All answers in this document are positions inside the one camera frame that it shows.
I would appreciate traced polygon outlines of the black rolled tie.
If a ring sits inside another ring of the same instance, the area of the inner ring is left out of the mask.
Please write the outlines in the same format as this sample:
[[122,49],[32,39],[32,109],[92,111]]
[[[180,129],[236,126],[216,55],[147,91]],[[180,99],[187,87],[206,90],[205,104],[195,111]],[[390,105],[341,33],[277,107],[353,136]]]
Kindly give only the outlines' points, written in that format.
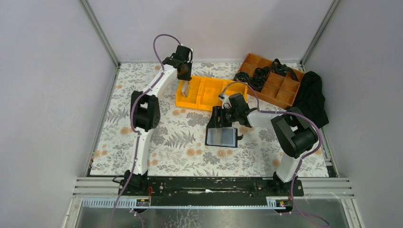
[[265,66],[263,68],[258,67],[254,70],[253,76],[263,78],[266,81],[268,79],[269,73],[270,73],[269,66]]

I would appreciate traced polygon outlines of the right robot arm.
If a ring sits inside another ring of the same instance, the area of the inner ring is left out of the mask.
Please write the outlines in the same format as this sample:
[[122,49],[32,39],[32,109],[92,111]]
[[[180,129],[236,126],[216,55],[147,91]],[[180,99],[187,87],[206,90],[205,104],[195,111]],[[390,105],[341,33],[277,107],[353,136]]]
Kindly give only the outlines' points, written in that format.
[[297,174],[297,168],[305,155],[319,141],[317,126],[301,111],[292,107],[287,111],[260,111],[250,108],[240,93],[230,96],[219,95],[222,105],[214,106],[206,126],[205,144],[207,146],[236,148],[243,135],[233,127],[233,123],[253,128],[272,129],[285,153],[280,167],[273,178],[289,183]]

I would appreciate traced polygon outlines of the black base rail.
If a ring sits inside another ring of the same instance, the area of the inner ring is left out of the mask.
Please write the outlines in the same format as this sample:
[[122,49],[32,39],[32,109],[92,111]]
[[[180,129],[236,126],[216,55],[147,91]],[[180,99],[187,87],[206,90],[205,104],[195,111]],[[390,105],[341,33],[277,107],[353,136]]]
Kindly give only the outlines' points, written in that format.
[[272,178],[147,177],[145,183],[144,188],[130,186],[125,176],[118,181],[118,193],[145,196],[151,206],[195,207],[276,207],[280,204],[268,200],[278,197],[288,203],[292,196],[304,196],[299,180],[292,185]]

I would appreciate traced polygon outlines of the blue yellow rolled tie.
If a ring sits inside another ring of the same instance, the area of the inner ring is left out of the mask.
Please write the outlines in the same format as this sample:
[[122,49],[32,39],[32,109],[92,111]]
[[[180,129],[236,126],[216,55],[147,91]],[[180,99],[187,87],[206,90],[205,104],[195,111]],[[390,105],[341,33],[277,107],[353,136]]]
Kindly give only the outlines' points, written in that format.
[[246,72],[237,72],[233,78],[233,81],[243,82],[248,84],[249,83],[249,74]]

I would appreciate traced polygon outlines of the black cloth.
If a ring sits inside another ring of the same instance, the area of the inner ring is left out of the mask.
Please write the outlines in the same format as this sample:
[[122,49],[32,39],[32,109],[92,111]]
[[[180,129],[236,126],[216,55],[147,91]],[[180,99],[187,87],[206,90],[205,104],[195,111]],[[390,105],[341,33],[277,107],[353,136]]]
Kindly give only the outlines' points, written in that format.
[[300,109],[319,129],[329,123],[322,93],[322,79],[317,73],[309,71],[304,74],[293,107]]

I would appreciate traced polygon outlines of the dark green rolled tie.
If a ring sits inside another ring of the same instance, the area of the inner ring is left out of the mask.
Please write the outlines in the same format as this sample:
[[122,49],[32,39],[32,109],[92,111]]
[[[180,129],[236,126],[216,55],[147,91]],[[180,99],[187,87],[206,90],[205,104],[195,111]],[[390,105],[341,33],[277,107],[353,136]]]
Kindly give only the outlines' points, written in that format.
[[290,73],[294,81],[299,81],[295,71],[292,68],[288,67],[286,64],[281,64],[281,62],[277,58],[274,59],[271,64],[271,72],[283,77]]

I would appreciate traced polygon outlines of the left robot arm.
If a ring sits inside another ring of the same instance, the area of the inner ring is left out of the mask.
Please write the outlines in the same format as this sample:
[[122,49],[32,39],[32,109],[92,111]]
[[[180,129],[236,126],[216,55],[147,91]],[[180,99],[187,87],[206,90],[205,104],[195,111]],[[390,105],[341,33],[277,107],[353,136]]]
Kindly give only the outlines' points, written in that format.
[[161,119],[159,97],[174,79],[182,82],[181,94],[184,97],[189,95],[192,60],[193,49],[178,45],[176,51],[162,61],[162,69],[150,84],[142,91],[132,92],[130,121],[137,137],[134,144],[133,167],[126,175],[128,185],[136,188],[146,186],[149,144],[153,131]]

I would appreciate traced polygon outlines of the black leather card holder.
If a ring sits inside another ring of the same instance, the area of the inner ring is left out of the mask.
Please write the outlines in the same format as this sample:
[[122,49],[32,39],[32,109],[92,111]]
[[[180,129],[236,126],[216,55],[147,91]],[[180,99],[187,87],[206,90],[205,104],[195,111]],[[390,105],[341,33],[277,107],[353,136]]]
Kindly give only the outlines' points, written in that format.
[[242,139],[243,134],[238,134],[238,129],[236,128],[208,128],[206,130],[205,145],[237,148],[238,141]]

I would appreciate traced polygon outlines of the yellow plastic divided bin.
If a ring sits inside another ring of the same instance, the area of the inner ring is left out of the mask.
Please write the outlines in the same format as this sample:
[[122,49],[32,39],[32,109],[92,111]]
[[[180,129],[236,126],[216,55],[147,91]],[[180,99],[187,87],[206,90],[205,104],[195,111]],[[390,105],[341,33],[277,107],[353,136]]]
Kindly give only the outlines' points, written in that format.
[[192,76],[187,97],[182,95],[181,80],[175,94],[175,105],[182,108],[212,111],[214,106],[222,105],[219,94],[229,85],[231,80]]

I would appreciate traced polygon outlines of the dark floral rolled tie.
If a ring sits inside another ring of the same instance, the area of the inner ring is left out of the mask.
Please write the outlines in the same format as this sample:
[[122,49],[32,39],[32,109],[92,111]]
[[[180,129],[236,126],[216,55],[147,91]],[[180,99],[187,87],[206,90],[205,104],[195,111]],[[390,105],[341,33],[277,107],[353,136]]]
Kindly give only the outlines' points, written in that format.
[[265,78],[260,76],[252,76],[249,78],[248,85],[255,91],[261,92],[266,83]]

